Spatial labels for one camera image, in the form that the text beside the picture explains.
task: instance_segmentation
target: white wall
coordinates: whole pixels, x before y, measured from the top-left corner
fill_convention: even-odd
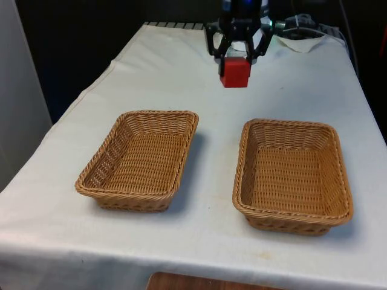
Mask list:
[[[0,0],[0,191],[51,127],[13,1]]]

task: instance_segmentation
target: table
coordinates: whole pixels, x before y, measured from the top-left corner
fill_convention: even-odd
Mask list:
[[[176,275],[158,272],[149,279],[146,290],[280,290],[265,286],[256,286],[227,282],[222,280],[205,279],[200,277]]]
[[[249,87],[224,89],[202,31],[143,26],[0,193],[3,289],[145,289],[163,271],[287,289],[387,288],[387,150],[351,62],[325,39],[308,54],[273,39]],[[74,182],[116,118],[200,116],[181,187],[159,214],[102,210]],[[336,128],[354,218],[322,237],[259,231],[232,205],[243,124]]]

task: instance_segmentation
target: dark background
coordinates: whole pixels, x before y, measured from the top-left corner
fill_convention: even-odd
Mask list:
[[[387,23],[387,1],[343,0],[353,33],[359,77],[383,136],[387,95],[386,57],[379,57]],[[144,21],[212,22],[221,0],[17,0],[37,74],[55,123],[71,102],[108,67]],[[293,15],[290,0],[273,0],[276,18]],[[294,0],[296,13],[340,27],[347,40],[338,0],[311,4]]]

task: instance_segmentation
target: red block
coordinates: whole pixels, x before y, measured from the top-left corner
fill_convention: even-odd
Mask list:
[[[225,88],[246,88],[251,65],[244,57],[225,57],[224,74],[220,81]]]

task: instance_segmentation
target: wicker basket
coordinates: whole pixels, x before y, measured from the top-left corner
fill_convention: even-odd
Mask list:
[[[198,116],[188,111],[122,114],[75,183],[102,208],[165,211],[180,185]]]
[[[233,203],[260,230],[319,236],[348,222],[353,202],[336,131],[300,121],[246,123]]]

